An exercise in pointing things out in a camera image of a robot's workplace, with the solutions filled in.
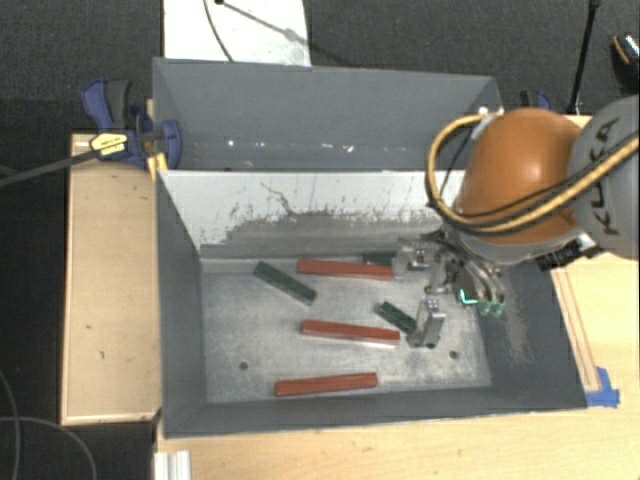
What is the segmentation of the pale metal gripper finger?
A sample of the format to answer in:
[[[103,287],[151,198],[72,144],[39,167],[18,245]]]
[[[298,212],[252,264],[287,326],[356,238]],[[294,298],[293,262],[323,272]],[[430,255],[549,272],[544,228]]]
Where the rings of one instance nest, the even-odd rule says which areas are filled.
[[[446,314],[440,309],[436,298],[423,298],[416,314],[416,328],[406,341],[412,348],[434,349],[439,340]]]
[[[430,268],[426,246],[421,242],[401,242],[392,259],[392,272],[396,278],[410,271],[424,272]]]

